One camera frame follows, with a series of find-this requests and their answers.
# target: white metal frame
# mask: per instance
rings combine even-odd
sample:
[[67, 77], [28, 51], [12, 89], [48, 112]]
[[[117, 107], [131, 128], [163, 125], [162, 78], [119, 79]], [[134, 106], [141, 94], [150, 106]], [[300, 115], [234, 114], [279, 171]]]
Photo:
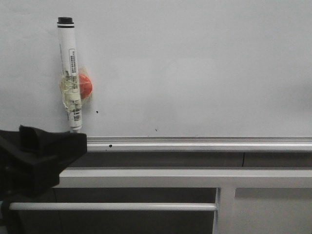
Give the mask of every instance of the white metal frame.
[[[89, 152], [312, 151], [312, 137], [90, 137]], [[214, 234], [231, 233], [237, 188], [312, 188], [312, 169], [70, 168], [56, 188], [217, 188], [209, 203], [12, 203], [12, 210], [209, 210]]]
[[312, 188], [312, 170], [73, 168], [60, 175], [57, 186], [112, 187], [219, 188], [214, 231], [228, 234], [231, 233], [236, 188]]

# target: white rod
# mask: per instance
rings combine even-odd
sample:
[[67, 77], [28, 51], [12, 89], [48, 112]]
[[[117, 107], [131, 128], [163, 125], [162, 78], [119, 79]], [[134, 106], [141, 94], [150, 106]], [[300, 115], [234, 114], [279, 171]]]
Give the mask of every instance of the white rod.
[[44, 203], [13, 202], [12, 211], [216, 211], [214, 203]]

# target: marker barrel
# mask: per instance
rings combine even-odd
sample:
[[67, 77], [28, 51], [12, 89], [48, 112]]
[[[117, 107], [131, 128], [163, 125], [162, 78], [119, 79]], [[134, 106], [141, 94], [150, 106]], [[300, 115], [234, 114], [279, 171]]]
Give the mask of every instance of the marker barrel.
[[81, 98], [77, 50], [75, 40], [75, 25], [70, 17], [58, 18], [58, 38], [62, 60], [63, 101], [67, 108], [69, 125], [74, 132], [82, 127]]

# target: white surface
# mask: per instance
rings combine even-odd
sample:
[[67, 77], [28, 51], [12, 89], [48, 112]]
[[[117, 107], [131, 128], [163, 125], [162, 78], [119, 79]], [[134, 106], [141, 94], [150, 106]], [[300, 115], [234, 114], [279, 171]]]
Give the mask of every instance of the white surface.
[[68, 130], [56, 21], [71, 16], [94, 84], [89, 136], [310, 136], [311, 11], [309, 0], [2, 0], [0, 129]]

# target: horizontal rod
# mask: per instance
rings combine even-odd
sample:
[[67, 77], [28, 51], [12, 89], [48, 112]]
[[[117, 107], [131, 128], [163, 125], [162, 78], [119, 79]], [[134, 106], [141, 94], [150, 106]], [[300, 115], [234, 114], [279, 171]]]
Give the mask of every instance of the horizontal rod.
[[213, 203], [39, 203], [14, 202], [13, 211], [216, 211]]
[[312, 137], [89, 137], [89, 152], [312, 151]]

